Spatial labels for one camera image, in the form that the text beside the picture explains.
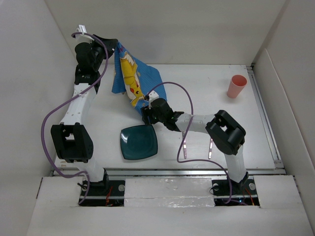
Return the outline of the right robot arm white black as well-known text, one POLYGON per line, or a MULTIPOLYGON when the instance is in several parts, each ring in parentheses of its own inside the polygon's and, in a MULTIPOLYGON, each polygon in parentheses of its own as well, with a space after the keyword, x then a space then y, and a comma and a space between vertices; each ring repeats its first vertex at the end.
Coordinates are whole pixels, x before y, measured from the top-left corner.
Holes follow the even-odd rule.
POLYGON ((191 115, 173 111, 163 98, 149 98, 149 105, 141 109, 142 120, 146 125, 162 123, 168 130, 186 130, 209 134, 215 146, 226 160, 230 180, 227 187, 234 194, 245 189, 248 172, 243 158, 245 129, 225 110, 214 115, 191 115))

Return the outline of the dark teal square plate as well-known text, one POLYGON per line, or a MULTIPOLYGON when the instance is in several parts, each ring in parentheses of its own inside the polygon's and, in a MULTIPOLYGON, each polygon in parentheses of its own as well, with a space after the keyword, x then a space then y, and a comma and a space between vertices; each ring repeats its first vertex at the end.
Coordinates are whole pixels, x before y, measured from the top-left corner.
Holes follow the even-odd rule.
POLYGON ((138 161, 158 153, 157 135, 152 125, 136 125, 121 130, 120 148, 124 160, 138 161))

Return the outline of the pink plastic cup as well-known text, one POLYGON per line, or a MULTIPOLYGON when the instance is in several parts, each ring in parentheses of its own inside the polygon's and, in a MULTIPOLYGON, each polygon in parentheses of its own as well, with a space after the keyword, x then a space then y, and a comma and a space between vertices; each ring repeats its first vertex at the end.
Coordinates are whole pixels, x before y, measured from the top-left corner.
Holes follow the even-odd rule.
POLYGON ((234 75, 231 78, 230 84, 229 84, 229 88, 227 90, 227 96, 229 98, 236 98, 241 91, 243 90, 243 88, 247 85, 247 79, 242 76, 242 75, 234 75))

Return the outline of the blue Pikachu cloth placemat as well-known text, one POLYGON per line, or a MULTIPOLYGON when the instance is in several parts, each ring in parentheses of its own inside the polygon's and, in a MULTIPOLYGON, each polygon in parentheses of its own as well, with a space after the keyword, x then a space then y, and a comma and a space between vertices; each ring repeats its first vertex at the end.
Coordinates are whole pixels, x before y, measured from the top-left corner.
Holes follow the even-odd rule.
POLYGON ((145 95, 162 83, 159 71, 135 58, 120 42, 114 51, 112 93, 126 93, 137 111, 148 105, 145 95))

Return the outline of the white foam block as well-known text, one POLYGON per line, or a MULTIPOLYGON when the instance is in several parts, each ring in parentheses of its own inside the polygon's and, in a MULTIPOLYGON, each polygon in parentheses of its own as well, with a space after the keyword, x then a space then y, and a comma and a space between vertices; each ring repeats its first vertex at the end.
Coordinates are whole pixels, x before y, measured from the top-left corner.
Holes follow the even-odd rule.
POLYGON ((128 178, 125 207, 213 207, 212 180, 202 177, 128 178))

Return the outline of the fork with pink handle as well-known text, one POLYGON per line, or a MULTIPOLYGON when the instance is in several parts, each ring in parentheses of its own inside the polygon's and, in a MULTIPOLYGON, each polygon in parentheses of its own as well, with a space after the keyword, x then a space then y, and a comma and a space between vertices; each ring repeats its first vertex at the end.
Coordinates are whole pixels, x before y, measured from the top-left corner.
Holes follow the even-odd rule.
POLYGON ((186 140, 185 140, 185 132, 182 132, 182 138, 183 138, 183 145, 182 145, 183 156, 184 156, 184 159, 187 159, 187 145, 186 145, 186 140))

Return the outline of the knife with pink handle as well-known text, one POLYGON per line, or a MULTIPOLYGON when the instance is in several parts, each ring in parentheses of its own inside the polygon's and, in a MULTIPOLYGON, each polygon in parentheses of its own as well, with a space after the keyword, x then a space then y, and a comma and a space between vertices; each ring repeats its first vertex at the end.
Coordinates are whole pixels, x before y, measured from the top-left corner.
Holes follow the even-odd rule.
POLYGON ((212 157, 212 149, 213 149, 213 139, 211 138, 210 139, 210 142, 209 142, 209 153, 208 153, 208 159, 211 159, 212 157))

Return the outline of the metal rail frame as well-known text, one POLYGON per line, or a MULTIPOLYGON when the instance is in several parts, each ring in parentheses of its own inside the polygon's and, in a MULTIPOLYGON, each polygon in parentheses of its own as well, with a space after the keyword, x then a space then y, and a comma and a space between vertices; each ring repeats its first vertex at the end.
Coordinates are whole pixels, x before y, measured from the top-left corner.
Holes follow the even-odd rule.
MULTIPOLYGON (((196 115, 227 111, 245 131, 244 163, 250 175, 281 175, 284 165, 264 114, 253 80, 253 71, 244 65, 156 65, 165 82, 167 100, 175 111, 196 115), (236 98, 227 90, 231 78, 242 75, 247 85, 236 98)), ((156 155, 138 161, 124 160, 120 132, 142 123, 127 96, 111 91, 114 67, 108 66, 98 94, 89 109, 85 127, 94 143, 94 157, 109 175, 216 175, 226 166, 224 155, 213 146, 208 159, 210 136, 189 132, 186 138, 187 159, 179 151, 182 134, 169 131, 161 123, 157 134, 156 155)))

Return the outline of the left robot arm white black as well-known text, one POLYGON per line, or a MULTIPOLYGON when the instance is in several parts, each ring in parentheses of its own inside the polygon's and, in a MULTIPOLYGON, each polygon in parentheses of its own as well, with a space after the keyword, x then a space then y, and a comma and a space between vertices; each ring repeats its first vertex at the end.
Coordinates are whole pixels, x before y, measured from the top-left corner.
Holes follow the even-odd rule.
POLYGON ((60 124, 51 127, 56 156, 73 163, 90 177, 90 187, 99 195, 109 191, 109 180, 104 168, 93 158, 94 145, 84 124, 89 108, 100 86, 99 68, 103 60, 114 53, 117 39, 105 39, 93 35, 75 47, 76 60, 74 93, 60 124))

